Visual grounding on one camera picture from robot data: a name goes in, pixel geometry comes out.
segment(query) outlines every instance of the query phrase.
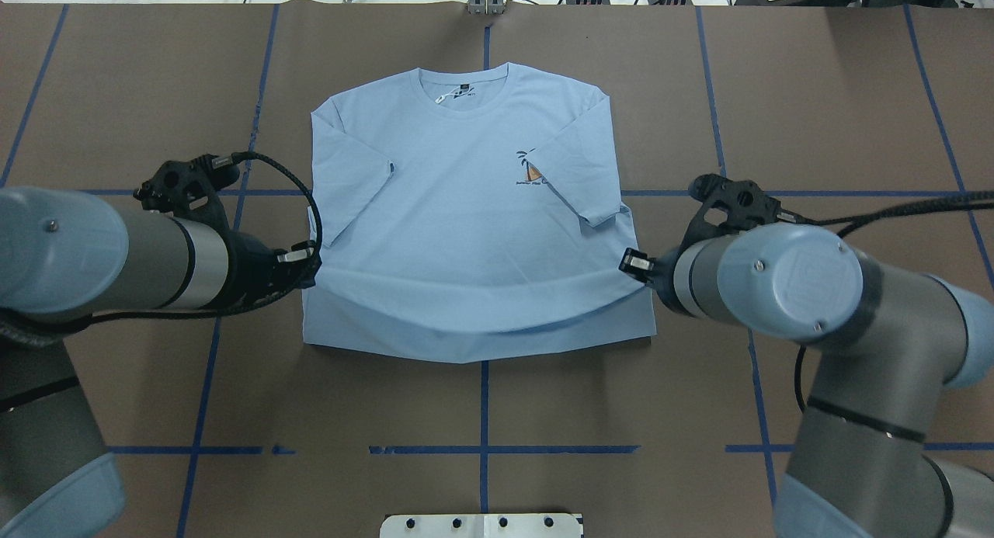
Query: light blue t-shirt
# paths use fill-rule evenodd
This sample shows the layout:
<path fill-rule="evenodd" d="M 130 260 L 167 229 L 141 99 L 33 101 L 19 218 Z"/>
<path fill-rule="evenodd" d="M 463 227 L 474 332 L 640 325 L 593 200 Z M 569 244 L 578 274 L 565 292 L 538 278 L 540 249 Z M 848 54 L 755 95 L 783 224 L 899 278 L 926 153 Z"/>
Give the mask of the light blue t-shirt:
<path fill-rule="evenodd" d="M 467 362 L 655 334 L 651 294 L 617 269 L 635 231 L 596 86 L 416 68 L 311 121 L 324 248 L 306 342 Z"/>

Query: folded sleeve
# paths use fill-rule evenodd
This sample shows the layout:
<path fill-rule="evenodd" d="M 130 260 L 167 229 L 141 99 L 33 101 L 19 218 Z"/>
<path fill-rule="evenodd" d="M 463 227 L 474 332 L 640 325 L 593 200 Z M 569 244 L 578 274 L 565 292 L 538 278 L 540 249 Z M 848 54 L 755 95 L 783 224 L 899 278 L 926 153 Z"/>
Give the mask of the folded sleeve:
<path fill-rule="evenodd" d="M 603 92 L 598 91 L 581 116 L 529 152 L 527 159 L 590 226 L 621 210 L 610 97 Z"/>
<path fill-rule="evenodd" d="M 311 114 L 314 201 L 323 245 L 330 245 L 362 213 L 394 172 L 388 156 L 346 134 L 330 99 Z"/>

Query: sailboat graphic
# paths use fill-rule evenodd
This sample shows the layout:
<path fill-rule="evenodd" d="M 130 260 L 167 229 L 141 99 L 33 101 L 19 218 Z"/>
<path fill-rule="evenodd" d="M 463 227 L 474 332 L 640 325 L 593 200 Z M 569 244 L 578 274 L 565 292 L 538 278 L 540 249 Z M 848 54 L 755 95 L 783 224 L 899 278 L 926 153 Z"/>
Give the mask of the sailboat graphic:
<path fill-rule="evenodd" d="M 533 151 L 535 151 L 535 148 L 528 150 L 528 152 Z M 521 165 L 525 166 L 525 181 L 537 181 L 542 179 L 542 173 L 539 173 L 539 170 L 535 169 L 535 166 L 529 163 L 528 152 L 518 150 L 518 157 L 521 158 Z"/>

